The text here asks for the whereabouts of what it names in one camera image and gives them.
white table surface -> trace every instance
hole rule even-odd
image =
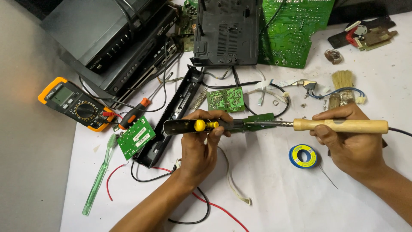
[[[333,84],[331,73],[338,70],[352,70],[356,87],[367,95],[367,102],[361,109],[371,119],[387,120],[391,127],[412,132],[410,123],[412,78],[412,13],[391,16],[397,26],[392,43],[368,52],[358,51],[350,45],[340,48],[344,61],[332,65],[323,53],[330,49],[327,38],[341,32],[345,25],[330,26],[312,36],[312,48],[305,69],[292,69],[279,66],[258,65],[267,79],[315,80],[326,86]],[[191,52],[185,53],[167,73],[173,71],[172,78],[184,76]],[[225,68],[207,69],[222,75]],[[260,75],[251,67],[238,67],[241,82],[261,80]],[[234,84],[233,75],[224,80],[205,77],[209,85]],[[138,104],[159,84],[157,80],[148,83],[136,94],[129,104]],[[168,83],[167,102],[173,96],[179,83]],[[253,86],[243,87],[244,92]],[[282,116],[284,121],[312,115],[323,111],[323,100],[304,99],[302,87],[285,87],[290,92],[292,104]],[[274,97],[265,95],[260,107],[257,100],[260,94],[245,96],[250,108],[264,114],[281,112],[284,104],[272,105]],[[156,109],[163,103],[163,92],[159,91],[149,109]],[[207,110],[207,103],[200,107]],[[146,113],[149,122],[155,126],[163,110]],[[234,118],[246,118],[248,111],[231,114]],[[103,162],[107,140],[113,133],[111,128],[95,133],[77,124],[70,162],[66,199],[61,222],[62,232],[108,231],[127,212],[164,182],[165,178],[149,183],[139,183],[130,176],[131,162],[117,170],[110,179],[109,189],[113,202],[109,200],[105,181],[116,167],[127,163],[119,147],[110,161],[109,169],[94,201],[89,216],[82,215],[83,206],[89,195],[96,174]],[[175,136],[157,166],[171,169],[177,158],[181,157],[181,135]],[[389,132],[383,135],[389,144],[384,149],[386,163],[412,179],[412,155],[408,144],[412,139],[406,135]],[[312,146],[322,157],[322,167],[338,190],[329,182],[319,168],[299,169],[288,159],[289,149],[298,144]],[[321,146],[309,132],[295,132],[291,128],[273,128],[252,133],[237,133],[231,138],[223,137],[219,145],[225,150],[231,163],[233,179],[237,187],[252,199],[252,205],[237,199],[226,182],[226,162],[218,152],[215,170],[200,185],[212,203],[215,203],[239,219],[250,231],[412,231],[411,227],[370,190],[340,171],[327,156],[327,147]],[[147,169],[140,166],[138,177],[142,180],[164,174],[162,170]],[[205,203],[189,196],[171,215],[174,220],[196,221],[204,216]],[[202,232],[202,231],[244,231],[220,209],[211,207],[206,221],[197,225],[175,225],[165,222],[165,231]]]

multimeter display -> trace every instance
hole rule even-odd
[[[74,83],[56,78],[38,97],[46,106],[65,114],[90,130],[103,130],[114,116],[103,116],[103,112],[112,112],[109,108],[90,97]]]
[[[70,89],[61,87],[60,90],[53,95],[51,100],[57,103],[59,106],[62,106],[72,94],[73,92]]]

solder wire spool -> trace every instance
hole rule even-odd
[[[302,160],[301,153],[305,153],[307,156],[305,162]],[[318,155],[310,146],[299,144],[290,149],[289,160],[295,167],[312,168],[318,162]]]

